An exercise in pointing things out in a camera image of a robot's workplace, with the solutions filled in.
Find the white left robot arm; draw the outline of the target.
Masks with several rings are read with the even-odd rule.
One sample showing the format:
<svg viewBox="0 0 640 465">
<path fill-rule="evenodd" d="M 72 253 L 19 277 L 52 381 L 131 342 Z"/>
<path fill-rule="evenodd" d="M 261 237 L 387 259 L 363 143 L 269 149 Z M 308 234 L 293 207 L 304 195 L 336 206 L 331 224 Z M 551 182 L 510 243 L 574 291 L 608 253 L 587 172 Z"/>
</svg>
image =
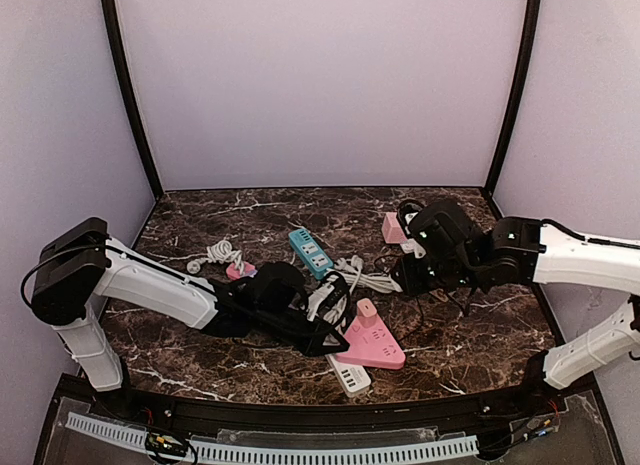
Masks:
<svg viewBox="0 0 640 465">
<path fill-rule="evenodd" d="M 328 321 L 319 310 L 351 301 L 349 286 L 328 273 L 314 293 L 293 265 L 268 262 L 229 283 L 209 282 L 152 261 L 111 237 L 90 217 L 47 244 L 20 284 L 31 312 L 60 337 L 97 392 L 124 387 L 125 366 L 89 301 L 122 300 L 177 320 L 205 335 L 242 338 L 262 330 L 307 357 L 348 351 L 344 313 Z"/>
</svg>

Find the pink adapter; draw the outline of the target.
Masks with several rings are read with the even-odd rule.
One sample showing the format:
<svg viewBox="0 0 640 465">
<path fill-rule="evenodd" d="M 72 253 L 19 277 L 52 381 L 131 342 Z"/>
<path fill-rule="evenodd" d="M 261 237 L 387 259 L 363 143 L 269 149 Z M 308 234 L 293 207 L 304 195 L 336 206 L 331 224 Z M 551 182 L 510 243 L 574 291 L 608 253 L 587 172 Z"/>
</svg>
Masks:
<svg viewBox="0 0 640 465">
<path fill-rule="evenodd" d="M 245 277 L 254 277 L 256 273 L 257 269 L 252 264 L 245 261 L 230 263 L 226 268 L 226 275 L 232 281 Z"/>
</svg>

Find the pink triangular power strip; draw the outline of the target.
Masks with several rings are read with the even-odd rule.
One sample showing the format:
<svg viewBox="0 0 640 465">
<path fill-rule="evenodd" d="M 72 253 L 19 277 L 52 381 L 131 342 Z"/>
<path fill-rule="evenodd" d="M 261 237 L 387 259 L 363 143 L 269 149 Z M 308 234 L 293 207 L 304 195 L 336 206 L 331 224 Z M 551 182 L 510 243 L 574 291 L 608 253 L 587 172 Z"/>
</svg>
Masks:
<svg viewBox="0 0 640 465">
<path fill-rule="evenodd" d="M 356 316 L 344 338 L 349 349 L 335 355 L 341 363 L 388 370 L 399 370 L 405 365 L 405 353 L 378 315 Z"/>
</svg>

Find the white square adapter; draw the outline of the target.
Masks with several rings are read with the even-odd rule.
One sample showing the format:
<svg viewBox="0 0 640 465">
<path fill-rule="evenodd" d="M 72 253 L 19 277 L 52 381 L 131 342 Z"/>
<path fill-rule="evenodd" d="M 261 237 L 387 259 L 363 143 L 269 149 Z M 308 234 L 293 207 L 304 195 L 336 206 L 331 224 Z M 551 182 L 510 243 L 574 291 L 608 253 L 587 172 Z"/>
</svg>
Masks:
<svg viewBox="0 0 640 465">
<path fill-rule="evenodd" d="M 421 259 L 426 255 L 425 249 L 414 239 L 408 239 L 400 244 L 404 254 L 413 254 L 415 258 Z"/>
</svg>

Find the peach charger cube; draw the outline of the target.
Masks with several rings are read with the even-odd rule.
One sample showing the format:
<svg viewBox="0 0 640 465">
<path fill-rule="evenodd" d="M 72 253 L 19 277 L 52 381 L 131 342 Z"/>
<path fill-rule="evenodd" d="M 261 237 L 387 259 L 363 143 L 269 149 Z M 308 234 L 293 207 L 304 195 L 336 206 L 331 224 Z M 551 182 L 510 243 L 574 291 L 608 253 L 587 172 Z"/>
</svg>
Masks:
<svg viewBox="0 0 640 465">
<path fill-rule="evenodd" d="M 362 327 L 374 326 L 377 318 L 377 309 L 370 299 L 364 298 L 357 302 L 357 319 Z"/>
</svg>

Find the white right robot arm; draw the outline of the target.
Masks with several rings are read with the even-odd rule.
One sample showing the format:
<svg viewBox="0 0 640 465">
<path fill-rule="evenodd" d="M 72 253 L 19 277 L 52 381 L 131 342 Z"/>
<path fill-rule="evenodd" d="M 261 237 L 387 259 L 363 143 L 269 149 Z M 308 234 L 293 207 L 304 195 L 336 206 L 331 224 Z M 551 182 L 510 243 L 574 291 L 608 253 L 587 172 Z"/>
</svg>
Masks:
<svg viewBox="0 0 640 465">
<path fill-rule="evenodd" d="M 416 251 L 396 261 L 391 279 L 409 296 L 460 288 L 567 284 L 624 292 L 601 323 L 531 357 L 523 386 L 562 390 L 639 346 L 639 244 L 583 234 L 552 219 L 504 217 L 483 231 L 456 201 L 403 201 L 397 220 Z"/>
</svg>

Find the white round power plug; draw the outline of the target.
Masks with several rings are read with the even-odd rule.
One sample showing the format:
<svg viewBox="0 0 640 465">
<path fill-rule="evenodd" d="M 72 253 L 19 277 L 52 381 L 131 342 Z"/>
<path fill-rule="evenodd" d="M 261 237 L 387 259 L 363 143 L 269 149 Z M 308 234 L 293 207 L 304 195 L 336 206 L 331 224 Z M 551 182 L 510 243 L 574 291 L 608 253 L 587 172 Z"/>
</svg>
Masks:
<svg viewBox="0 0 640 465">
<path fill-rule="evenodd" d="M 435 299 L 441 301 L 441 302 L 448 302 L 449 301 L 448 295 L 442 290 L 431 291 L 430 295 L 433 296 Z"/>
</svg>

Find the pink cube socket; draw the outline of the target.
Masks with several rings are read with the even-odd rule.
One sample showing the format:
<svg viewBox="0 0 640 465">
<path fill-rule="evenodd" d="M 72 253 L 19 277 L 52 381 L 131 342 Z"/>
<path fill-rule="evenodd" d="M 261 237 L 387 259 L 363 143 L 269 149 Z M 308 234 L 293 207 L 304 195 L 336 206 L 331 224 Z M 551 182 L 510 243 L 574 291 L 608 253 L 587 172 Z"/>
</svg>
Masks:
<svg viewBox="0 0 640 465">
<path fill-rule="evenodd" d="M 407 237 L 394 212 L 385 213 L 381 231 L 386 244 L 399 245 L 407 241 Z"/>
</svg>

